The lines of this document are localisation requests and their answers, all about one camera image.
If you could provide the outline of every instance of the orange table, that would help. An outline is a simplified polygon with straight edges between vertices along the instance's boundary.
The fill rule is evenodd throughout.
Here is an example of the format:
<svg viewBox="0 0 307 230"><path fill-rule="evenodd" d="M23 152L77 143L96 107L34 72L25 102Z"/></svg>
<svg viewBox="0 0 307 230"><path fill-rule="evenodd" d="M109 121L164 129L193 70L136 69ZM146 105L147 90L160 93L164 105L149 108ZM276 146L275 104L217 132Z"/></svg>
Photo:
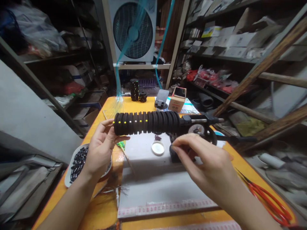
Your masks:
<svg viewBox="0 0 307 230"><path fill-rule="evenodd" d="M102 110L105 111L105 114L108 118L114 116L114 105L115 105L115 97L110 97L105 102ZM99 122L105 120L105 117L102 113L102 110L98 114L95 122L91 126L89 132L87 133L83 144L89 143L90 139L99 124ZM133 102L130 97L124 98L123 112L141 112L141 111L155 111L154 107L154 97L148 97L146 103L141 102ZM232 148L229 143L226 143L224 149L228 151L233 157L234 160L232 164L238 168L246 177L248 177L254 183L260 185L265 188L271 194L273 194L283 205L287 208L290 214L293 217L292 224L296 223L295 216L292 210L287 206L287 204L279 197L279 195L259 176L252 167ZM113 165L112 170L118 173L119 179L121 180L122 176L122 165L124 160L124 155L120 148L115 146L112 155ZM36 229L42 221L48 216L54 206L58 203L61 197L66 192L66 187L64 185L64 178L67 171L61 178L59 184L57 185L55 191L53 192L50 200L42 211L40 217L36 221L33 229ZM94 193L106 183L106 179L104 181L100 181L95 187ZM232 218L224 211L207 211L207 212L199 212L199 213L189 213L189 214L168 214L164 217L154 217L151 216L150 219L141 219L136 221L124 222L122 224L122 229L152 229L152 228L162 228L162 227L171 227L171 226L184 226L190 224L201 224L208 222L223 222L232 220ZM117 222L117 203L116 203L116 195L115 194L103 194L98 195L94 199L91 199L89 207L85 212L83 220L81 221L79 229L84 230L96 230L96 229L104 229L110 227L114 223Z"/></svg>

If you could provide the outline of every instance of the fingernail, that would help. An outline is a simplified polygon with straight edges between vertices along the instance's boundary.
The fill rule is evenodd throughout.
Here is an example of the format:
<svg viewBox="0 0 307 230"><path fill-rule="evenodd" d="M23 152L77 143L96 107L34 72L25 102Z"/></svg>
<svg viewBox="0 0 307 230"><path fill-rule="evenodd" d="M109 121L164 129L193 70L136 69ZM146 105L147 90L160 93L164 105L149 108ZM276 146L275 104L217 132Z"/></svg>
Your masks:
<svg viewBox="0 0 307 230"><path fill-rule="evenodd" d="M172 149L173 149L175 152L177 152L178 147L172 145Z"/></svg>

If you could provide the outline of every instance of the white wall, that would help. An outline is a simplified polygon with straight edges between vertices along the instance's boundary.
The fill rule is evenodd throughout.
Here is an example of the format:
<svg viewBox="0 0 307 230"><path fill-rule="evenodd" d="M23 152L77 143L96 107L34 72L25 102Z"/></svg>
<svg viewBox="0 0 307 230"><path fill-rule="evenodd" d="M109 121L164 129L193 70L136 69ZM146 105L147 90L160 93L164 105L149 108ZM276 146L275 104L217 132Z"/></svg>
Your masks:
<svg viewBox="0 0 307 230"><path fill-rule="evenodd" d="M283 75L307 80L307 59L301 62L295 62ZM300 100L306 95L307 89L296 86L274 83L273 104L275 115L279 118L285 116L290 108L299 103L299 107L306 104ZM264 90L250 105L252 109L266 108L270 105L269 91Z"/></svg>
<svg viewBox="0 0 307 230"><path fill-rule="evenodd" d="M0 60L0 145L69 164L82 139Z"/></svg>

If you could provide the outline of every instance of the scissors handle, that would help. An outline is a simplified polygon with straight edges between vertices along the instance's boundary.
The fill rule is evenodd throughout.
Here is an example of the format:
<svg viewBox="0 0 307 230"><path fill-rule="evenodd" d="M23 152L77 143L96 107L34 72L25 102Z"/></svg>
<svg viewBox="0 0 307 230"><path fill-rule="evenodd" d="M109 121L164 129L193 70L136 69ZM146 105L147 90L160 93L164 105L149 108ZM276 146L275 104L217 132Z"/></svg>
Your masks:
<svg viewBox="0 0 307 230"><path fill-rule="evenodd" d="M264 205L266 210L270 213L270 215L274 218L275 221L277 221L282 226L289 226L289 221L292 220L292 216L287 211L287 209L267 190L264 188L254 184L249 183L249 188L251 193L258 199L256 193L266 201L268 204L268 207ZM268 198L268 196L280 207L280 209L277 208L277 206Z"/></svg>

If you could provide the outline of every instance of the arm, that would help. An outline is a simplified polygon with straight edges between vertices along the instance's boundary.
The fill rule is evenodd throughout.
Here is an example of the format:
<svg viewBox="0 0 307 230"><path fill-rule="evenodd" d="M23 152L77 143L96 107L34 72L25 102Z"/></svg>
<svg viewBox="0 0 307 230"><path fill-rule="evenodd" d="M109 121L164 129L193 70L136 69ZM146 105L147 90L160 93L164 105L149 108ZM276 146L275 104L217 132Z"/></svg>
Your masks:
<svg viewBox="0 0 307 230"><path fill-rule="evenodd" d="M91 138L84 167L66 193L38 227L39 230L77 229L92 197L94 188L105 173L115 143L130 139L118 137L113 119L101 122Z"/></svg>
<svg viewBox="0 0 307 230"><path fill-rule="evenodd" d="M203 165L198 167L183 150L189 146ZM243 229L280 230L263 205L251 194L237 176L225 150L214 146L197 134L186 134L173 142L192 180L215 203L224 209Z"/></svg>

